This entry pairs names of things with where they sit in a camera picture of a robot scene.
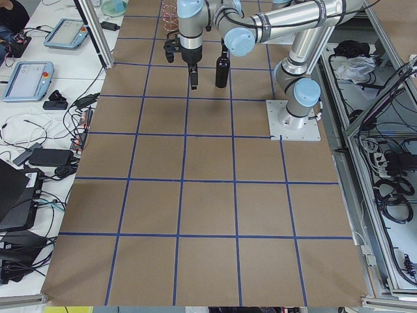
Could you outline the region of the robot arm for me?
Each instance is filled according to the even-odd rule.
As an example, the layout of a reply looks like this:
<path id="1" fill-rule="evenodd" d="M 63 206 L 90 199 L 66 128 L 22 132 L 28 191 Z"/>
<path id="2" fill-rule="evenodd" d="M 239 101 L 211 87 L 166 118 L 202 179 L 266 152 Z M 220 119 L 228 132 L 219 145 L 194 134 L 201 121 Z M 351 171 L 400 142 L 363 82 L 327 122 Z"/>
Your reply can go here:
<path id="1" fill-rule="evenodd" d="M 197 64 L 202 59 L 203 30 L 215 27 L 226 49 L 236 57 L 248 55 L 256 44 L 293 34 L 285 59 L 274 69 L 275 80 L 287 97 L 278 121 L 289 130 L 305 126 L 321 94 L 317 82 L 306 76 L 319 47 L 336 25 L 350 20 L 362 1 L 275 1 L 272 10 L 245 16 L 239 1 L 178 1 L 179 44 L 187 63 L 192 89 L 198 86 Z"/>

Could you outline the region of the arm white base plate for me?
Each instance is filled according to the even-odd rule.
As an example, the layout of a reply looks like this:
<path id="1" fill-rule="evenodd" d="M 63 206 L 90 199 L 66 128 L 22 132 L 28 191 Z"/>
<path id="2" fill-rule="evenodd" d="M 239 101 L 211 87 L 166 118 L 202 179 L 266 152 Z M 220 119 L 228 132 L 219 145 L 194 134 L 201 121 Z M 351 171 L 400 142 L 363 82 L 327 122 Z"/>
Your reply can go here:
<path id="1" fill-rule="evenodd" d="M 313 108 L 306 117 L 294 117 L 286 100 L 267 100 L 266 112 L 271 140 L 319 142 L 321 136 Z"/>

